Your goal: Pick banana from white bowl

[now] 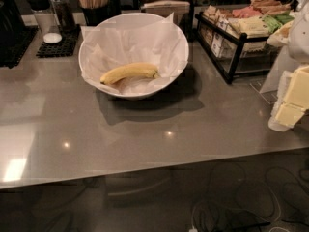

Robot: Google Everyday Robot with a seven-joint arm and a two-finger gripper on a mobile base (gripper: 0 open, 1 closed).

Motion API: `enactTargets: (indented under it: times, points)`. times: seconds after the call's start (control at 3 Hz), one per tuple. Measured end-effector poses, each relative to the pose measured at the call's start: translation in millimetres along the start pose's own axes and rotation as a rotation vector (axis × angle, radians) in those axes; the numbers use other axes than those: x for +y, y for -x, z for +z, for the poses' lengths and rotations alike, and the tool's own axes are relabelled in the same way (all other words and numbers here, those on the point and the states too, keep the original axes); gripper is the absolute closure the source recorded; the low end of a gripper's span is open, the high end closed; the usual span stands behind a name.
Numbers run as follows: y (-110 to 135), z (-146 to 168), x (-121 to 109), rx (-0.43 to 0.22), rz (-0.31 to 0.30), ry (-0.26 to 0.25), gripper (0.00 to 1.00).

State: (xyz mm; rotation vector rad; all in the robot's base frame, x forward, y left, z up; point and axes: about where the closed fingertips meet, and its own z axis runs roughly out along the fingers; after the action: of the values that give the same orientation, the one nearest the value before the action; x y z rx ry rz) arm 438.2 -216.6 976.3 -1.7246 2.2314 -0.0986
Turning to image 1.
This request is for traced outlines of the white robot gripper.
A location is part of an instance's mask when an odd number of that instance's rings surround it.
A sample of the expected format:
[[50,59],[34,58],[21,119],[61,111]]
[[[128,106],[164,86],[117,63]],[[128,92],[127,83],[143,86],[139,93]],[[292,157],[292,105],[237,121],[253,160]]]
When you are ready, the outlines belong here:
[[[290,56],[302,64],[309,63],[309,0],[297,0],[297,14],[289,32]],[[309,109],[309,66],[300,66],[293,72],[283,71],[268,127],[287,131]]]

